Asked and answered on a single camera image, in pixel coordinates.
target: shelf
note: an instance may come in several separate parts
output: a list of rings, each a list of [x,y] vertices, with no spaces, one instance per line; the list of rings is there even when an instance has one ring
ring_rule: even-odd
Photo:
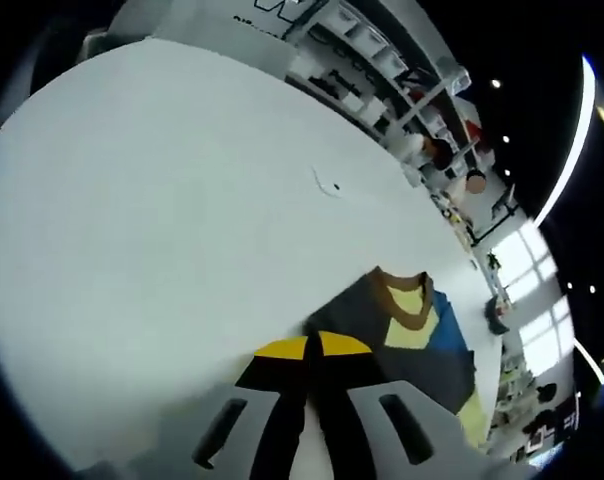
[[[325,107],[333,110],[335,113],[340,115],[342,118],[347,120],[349,123],[351,123],[358,129],[360,129],[362,132],[364,132],[366,135],[368,135],[370,138],[372,138],[376,142],[379,143],[380,140],[382,140],[383,135],[380,132],[378,132],[371,126],[367,125],[366,123],[362,122],[360,119],[355,117],[353,115],[353,112],[351,112],[351,110],[346,108],[342,102],[340,102],[339,100],[336,100],[331,95],[326,93],[324,90],[322,90],[321,88],[318,88],[316,85],[309,82],[305,78],[302,78],[301,76],[299,76],[295,73],[289,72],[286,75],[285,81],[289,85],[306,93],[310,97],[315,98],[318,102],[323,104]]]
[[[413,19],[413,23],[407,25],[405,21],[402,21],[399,18],[398,12],[392,11],[394,9],[389,8],[384,0],[342,0],[340,3],[347,5],[349,10],[355,12],[362,21],[373,26],[377,31],[381,32],[389,40],[389,43],[393,46],[393,48],[405,59],[411,59],[412,61],[415,60],[415,65],[433,74],[439,80],[442,80],[440,70],[435,64],[435,61],[431,59],[429,50],[425,48],[426,45],[423,47],[425,39],[433,40],[432,36],[428,38],[421,38],[422,42],[419,42],[418,40],[420,39],[414,38],[414,36],[411,34],[411,30],[413,29],[418,29],[424,32],[424,22],[429,22],[429,25],[432,27],[431,30],[439,36],[439,32],[437,32],[437,29],[434,25],[432,25],[425,13],[423,13],[422,16],[411,16],[410,18]],[[417,3],[414,0],[412,0],[412,3],[415,3],[416,7],[419,9],[419,6],[417,6]],[[440,43],[446,46],[441,37]],[[441,52],[440,55],[442,54],[452,56],[450,51]],[[462,116],[455,105],[455,101],[449,94],[448,90],[445,89],[442,94],[438,95],[434,99],[434,101],[443,106],[441,109],[442,116],[444,117],[447,127],[453,134],[453,138],[458,144],[458,147],[462,149],[471,143],[471,137],[466,129],[464,120],[462,119]],[[475,149],[471,149],[465,158],[469,159],[469,155],[473,156],[474,163],[480,163]]]
[[[356,52],[364,61],[366,61],[371,67],[373,67],[373,69],[389,84],[391,85],[391,87],[393,87],[393,89],[396,91],[396,93],[398,94],[398,96],[404,100],[406,102],[406,104],[409,106],[409,109],[413,108],[413,106],[415,106],[415,102],[413,101],[413,99],[411,97],[409,97],[408,94],[406,94],[401,88],[400,86],[395,82],[394,79],[388,77],[386,75],[386,73],[384,73],[382,71],[382,69],[377,65],[377,63],[375,62],[375,59],[368,56],[367,54],[365,54],[364,52],[362,52],[359,48],[357,48],[355,45],[353,45],[353,43],[351,42],[351,39],[349,37],[347,37],[346,35],[343,35],[339,32],[336,32],[335,30],[333,30],[331,27],[324,25],[324,24],[316,24],[313,26],[314,28],[320,30],[321,32],[324,33],[328,33],[330,34],[332,37],[334,37],[335,39],[337,39],[338,41],[340,41],[341,43],[347,45],[351,50],[353,50],[354,52]],[[393,49],[393,47],[389,46],[389,47],[385,47],[384,50],[382,50],[381,52],[379,52],[376,55],[379,55],[380,53],[384,52],[387,49]],[[425,130],[429,133],[429,135],[431,135],[431,137],[436,138],[436,133],[435,131],[433,131],[431,128],[429,128],[429,125],[424,121],[424,118],[422,117],[422,115],[420,113],[418,113],[416,115],[416,117],[418,118],[418,120],[420,121],[420,123],[422,124],[422,126],[425,128]]]

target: person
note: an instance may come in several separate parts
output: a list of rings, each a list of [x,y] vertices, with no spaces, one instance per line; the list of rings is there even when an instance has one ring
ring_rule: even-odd
[[[472,168],[465,176],[452,181],[441,193],[453,204],[462,219],[473,227],[473,219],[464,209],[464,199],[467,193],[477,195],[485,189],[486,175],[477,168]]]

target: brown patch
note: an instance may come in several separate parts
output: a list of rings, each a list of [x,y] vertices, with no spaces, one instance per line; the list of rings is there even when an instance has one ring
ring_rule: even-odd
[[[426,323],[426,318],[431,310],[433,302],[433,281],[426,272],[419,273],[414,277],[396,277],[390,273],[384,272],[380,267],[371,271],[367,278],[373,287],[373,293],[380,302],[380,305],[393,317],[400,325],[409,330],[420,330]],[[422,289],[422,310],[418,314],[405,312],[393,300],[393,295],[389,287],[404,292],[410,292]]]
[[[486,179],[480,175],[473,175],[466,181],[466,190],[469,193],[482,193],[486,188]]]

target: shelving unit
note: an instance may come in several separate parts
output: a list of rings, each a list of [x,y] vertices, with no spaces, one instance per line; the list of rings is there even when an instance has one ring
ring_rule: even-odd
[[[411,109],[411,108],[413,108],[415,106],[415,102],[413,101],[413,99],[411,97],[409,97],[409,95],[406,92],[404,92],[404,90],[402,90],[402,88],[397,84],[397,82],[394,79],[389,78],[386,75],[386,73],[380,68],[380,66],[375,61],[375,59],[369,57],[361,49],[359,49],[357,47],[357,45],[354,45],[353,42],[352,42],[352,40],[349,37],[347,37],[346,35],[343,35],[343,34],[341,34],[339,32],[336,32],[329,25],[317,24],[317,25],[314,25],[314,28],[317,29],[317,30],[320,30],[323,33],[328,33],[333,38],[335,38],[339,42],[347,45],[350,49],[352,49],[353,51],[355,51],[363,60],[365,60],[369,65],[371,65],[375,69],[375,71],[378,72],[380,74],[380,76],[382,78],[384,78],[389,85],[391,85],[391,87],[393,87],[393,89],[397,92],[398,96],[400,98],[402,98],[408,104],[409,109]],[[389,46],[385,47],[383,50],[381,50],[375,56],[382,55],[386,50],[392,49],[392,48],[393,47],[391,47],[389,45]],[[424,120],[424,118],[422,117],[422,115],[420,113],[418,113],[416,115],[416,117],[418,118],[418,120],[420,121],[420,123],[422,124],[422,126],[426,129],[426,131],[429,132],[429,135],[431,135],[432,137],[435,138],[437,132],[434,131],[432,128],[430,128],[429,124]]]
[[[424,127],[424,129],[429,133],[429,135],[431,137],[436,138],[437,132],[434,131],[434,129],[429,126],[429,124],[425,121],[425,119],[421,113],[421,109],[424,106],[426,106],[430,103],[436,104],[438,107],[438,110],[441,112],[441,114],[445,120],[447,128],[451,132],[453,139],[455,141],[455,145],[453,145],[454,153],[465,150],[466,151],[466,153],[464,154],[465,162],[468,165],[479,165],[481,162],[479,160],[477,153],[475,152],[475,148],[473,147],[473,145],[471,145],[473,142],[471,141],[469,132],[466,128],[464,120],[463,120],[457,106],[455,105],[453,96],[449,93],[448,88],[446,88],[447,85],[446,85],[445,79],[442,76],[442,72],[440,71],[439,66],[436,65],[429,58],[429,56],[426,54],[424,49],[411,37],[410,32],[407,32],[407,34],[406,34],[406,43],[408,44],[408,48],[405,46],[404,49],[414,52],[415,55],[412,55],[412,58],[416,57],[417,63],[419,64],[419,66],[421,68],[423,68],[424,70],[428,71],[435,78],[439,79],[438,85],[435,87],[437,89],[437,91],[433,92],[433,90],[432,90],[431,92],[427,92],[425,96],[428,98],[422,103],[420,103],[420,101],[418,101],[418,102],[413,101],[413,99],[397,84],[397,82],[393,78],[389,78],[385,74],[385,72],[382,71],[382,69],[378,65],[378,62],[376,61],[376,58],[378,57],[378,55],[381,52],[374,55],[373,57],[371,57],[371,56],[365,54],[365,52],[362,52],[357,47],[357,45],[354,45],[352,39],[349,37],[349,33],[351,31],[353,31],[355,28],[358,28],[358,27],[362,28],[362,26],[371,27],[376,32],[379,32],[382,34],[382,36],[384,36],[381,29],[378,28],[375,24],[373,24],[366,17],[366,15],[362,14],[360,11],[358,11],[357,8],[355,8],[351,3],[347,2],[347,1],[344,1],[344,0],[342,0],[340,2],[333,1],[333,2],[331,2],[330,8],[336,8],[337,4],[344,5],[350,12],[353,12],[355,15],[357,15],[358,20],[359,20],[359,23],[356,26],[354,26],[351,30],[347,31],[346,35],[338,32],[338,31],[335,31],[334,29],[331,28],[331,26],[325,21],[325,19],[327,17],[326,12],[324,14],[315,15],[314,18],[311,20],[311,22],[314,22],[313,25],[311,25],[311,26],[307,25],[305,30],[308,32],[310,29],[315,29],[315,30],[320,30],[323,33],[327,33],[336,41],[338,41],[344,45],[347,45],[351,50],[355,51],[368,65],[370,65],[373,69],[375,69],[375,71],[377,73],[380,74],[380,76],[388,83],[388,85],[390,85],[391,88],[397,93],[398,97],[400,99],[402,99],[402,101],[406,102],[406,104],[408,106],[410,115],[405,116],[405,118],[402,118],[402,122],[401,122],[402,124],[399,125],[400,128],[403,128],[404,125],[407,124],[412,119],[417,119],[418,123],[422,127]],[[397,46],[395,46],[392,41],[388,41],[388,43],[389,43],[389,45],[387,45],[382,52],[388,51],[388,50],[393,50],[402,56],[401,49],[397,48]],[[393,122],[389,126],[389,129],[397,130],[397,128],[398,128],[398,125],[394,125]]]

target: white table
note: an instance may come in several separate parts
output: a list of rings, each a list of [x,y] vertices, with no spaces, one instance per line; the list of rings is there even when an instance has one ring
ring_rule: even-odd
[[[482,274],[396,160],[302,92],[147,40],[66,72],[0,131],[0,364],[74,468],[149,448],[165,409],[378,264],[449,295],[491,412]],[[292,478],[331,478],[307,420]]]

